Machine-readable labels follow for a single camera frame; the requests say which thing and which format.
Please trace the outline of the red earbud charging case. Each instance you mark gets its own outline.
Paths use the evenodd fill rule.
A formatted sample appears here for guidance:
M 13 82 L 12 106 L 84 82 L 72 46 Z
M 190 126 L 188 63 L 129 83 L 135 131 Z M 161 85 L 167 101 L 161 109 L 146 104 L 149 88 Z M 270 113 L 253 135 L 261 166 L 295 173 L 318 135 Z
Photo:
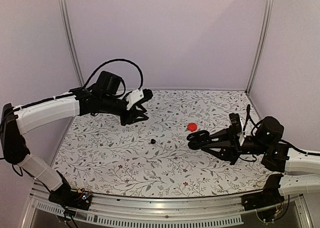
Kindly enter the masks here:
M 198 126 L 197 126 L 195 123 L 189 123 L 189 124 L 187 125 L 187 129 L 188 129 L 188 131 L 190 131 L 190 132 L 195 132 L 195 131 L 197 131 Z

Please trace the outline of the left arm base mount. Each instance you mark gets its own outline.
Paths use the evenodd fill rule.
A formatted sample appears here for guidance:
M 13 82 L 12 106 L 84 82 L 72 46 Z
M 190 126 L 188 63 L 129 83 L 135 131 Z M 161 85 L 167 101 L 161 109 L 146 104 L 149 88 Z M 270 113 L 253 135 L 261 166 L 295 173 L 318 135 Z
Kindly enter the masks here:
M 84 188 L 73 190 L 70 185 L 63 183 L 57 190 L 50 191 L 48 200 L 61 207 L 72 207 L 89 210 L 92 201 L 92 192 Z

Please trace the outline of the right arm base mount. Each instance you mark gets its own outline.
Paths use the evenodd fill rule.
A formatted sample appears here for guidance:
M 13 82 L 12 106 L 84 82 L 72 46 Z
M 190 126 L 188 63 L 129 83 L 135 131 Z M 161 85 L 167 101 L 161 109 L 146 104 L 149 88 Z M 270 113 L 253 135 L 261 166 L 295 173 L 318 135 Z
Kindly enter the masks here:
M 280 180 L 283 176 L 283 174 L 272 174 L 268 177 L 262 191 L 243 195 L 241 204 L 245 211 L 284 202 L 285 198 L 279 192 Z

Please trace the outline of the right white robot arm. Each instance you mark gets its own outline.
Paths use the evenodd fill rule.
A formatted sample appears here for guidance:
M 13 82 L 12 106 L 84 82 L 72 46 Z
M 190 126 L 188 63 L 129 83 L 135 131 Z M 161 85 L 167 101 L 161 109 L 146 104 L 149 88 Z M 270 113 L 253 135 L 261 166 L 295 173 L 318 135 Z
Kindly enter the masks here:
M 253 125 L 249 136 L 246 124 L 236 113 L 229 115 L 230 125 L 216 133 L 201 130 L 187 138 L 190 149 L 201 150 L 234 165 L 243 155 L 262 156 L 261 165 L 270 175 L 258 201 L 269 206 L 278 196 L 316 193 L 320 190 L 320 154 L 297 148 L 282 140 L 284 127 L 267 116 Z

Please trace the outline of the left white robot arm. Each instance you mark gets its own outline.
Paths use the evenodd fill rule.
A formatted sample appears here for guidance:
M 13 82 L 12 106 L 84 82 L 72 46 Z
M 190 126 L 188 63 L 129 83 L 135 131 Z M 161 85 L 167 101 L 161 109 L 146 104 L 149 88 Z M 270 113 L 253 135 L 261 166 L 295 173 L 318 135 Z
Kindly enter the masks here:
M 19 166 L 50 191 L 55 191 L 55 197 L 62 204 L 71 204 L 75 198 L 69 184 L 41 158 L 31 154 L 24 135 L 58 120 L 87 114 L 119 116 L 122 126 L 146 121 L 148 117 L 143 103 L 153 97 L 152 91 L 138 88 L 118 94 L 118 88 L 123 83 L 120 76 L 103 71 L 88 88 L 74 88 L 62 95 L 27 105 L 4 105 L 0 125 L 3 159 Z

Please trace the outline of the black earbud charging case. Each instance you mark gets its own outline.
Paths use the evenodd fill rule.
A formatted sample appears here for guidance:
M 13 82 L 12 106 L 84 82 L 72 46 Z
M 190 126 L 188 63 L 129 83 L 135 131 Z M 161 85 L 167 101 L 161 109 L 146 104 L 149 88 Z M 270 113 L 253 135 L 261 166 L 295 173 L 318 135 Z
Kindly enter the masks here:
M 197 131 L 187 136 L 188 147 L 192 150 L 201 149 L 210 143 L 210 133 L 206 130 Z

